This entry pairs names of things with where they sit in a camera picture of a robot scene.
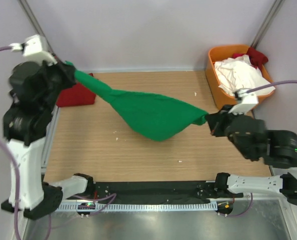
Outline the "green t-shirt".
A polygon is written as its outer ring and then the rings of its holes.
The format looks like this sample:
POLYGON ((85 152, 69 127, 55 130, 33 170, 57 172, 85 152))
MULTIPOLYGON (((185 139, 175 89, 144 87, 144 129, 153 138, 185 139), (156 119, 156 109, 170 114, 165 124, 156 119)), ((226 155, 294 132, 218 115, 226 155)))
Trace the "green t-shirt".
POLYGON ((77 69, 74 77, 107 102, 134 132, 150 140, 162 142, 190 125, 202 126, 207 122, 207 111, 182 100, 157 93, 114 89, 77 69))

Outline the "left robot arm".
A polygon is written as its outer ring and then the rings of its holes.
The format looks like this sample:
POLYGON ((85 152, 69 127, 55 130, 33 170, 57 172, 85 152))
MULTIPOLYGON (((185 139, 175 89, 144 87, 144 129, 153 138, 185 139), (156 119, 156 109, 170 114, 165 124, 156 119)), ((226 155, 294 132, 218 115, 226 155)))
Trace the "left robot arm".
POLYGON ((53 213, 65 199, 94 196, 89 175, 76 173, 55 184, 41 177, 47 126, 61 91, 76 84, 75 71, 71 64, 32 61, 13 69, 9 77, 12 104, 3 116, 3 135, 11 156, 11 192, 1 204, 4 211, 22 211, 25 218, 38 220, 53 213))

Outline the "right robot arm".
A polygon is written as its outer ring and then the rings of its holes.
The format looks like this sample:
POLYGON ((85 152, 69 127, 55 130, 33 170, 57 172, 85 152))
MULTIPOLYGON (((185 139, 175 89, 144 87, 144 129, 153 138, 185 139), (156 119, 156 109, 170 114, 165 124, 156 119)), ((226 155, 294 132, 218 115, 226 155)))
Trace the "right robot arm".
POLYGON ((265 122, 251 116, 221 110, 205 117, 214 137, 226 137, 250 161, 285 169, 281 175, 246 177, 218 173, 214 193, 225 198, 230 193, 257 193, 284 196, 297 206, 297 134, 288 130, 268 130, 265 122))

